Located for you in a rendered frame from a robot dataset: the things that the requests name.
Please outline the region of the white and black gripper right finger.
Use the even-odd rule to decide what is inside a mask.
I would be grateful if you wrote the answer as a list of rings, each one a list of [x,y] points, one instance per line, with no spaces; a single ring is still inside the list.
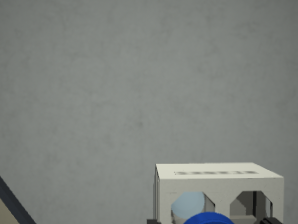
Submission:
[[[283,224],[275,217],[264,218],[260,221],[260,224]]]

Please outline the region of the white tube rack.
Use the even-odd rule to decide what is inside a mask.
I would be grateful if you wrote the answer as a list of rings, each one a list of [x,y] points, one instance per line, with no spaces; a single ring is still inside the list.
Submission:
[[[156,164],[157,222],[174,224],[171,204],[184,192],[203,192],[234,224],[259,224],[267,197],[283,223],[284,177],[254,163]]]

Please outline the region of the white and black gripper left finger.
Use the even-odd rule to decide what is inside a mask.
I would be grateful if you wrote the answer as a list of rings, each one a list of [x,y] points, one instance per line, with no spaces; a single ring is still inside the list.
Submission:
[[[161,222],[157,222],[157,219],[147,219],[147,224],[161,224]]]

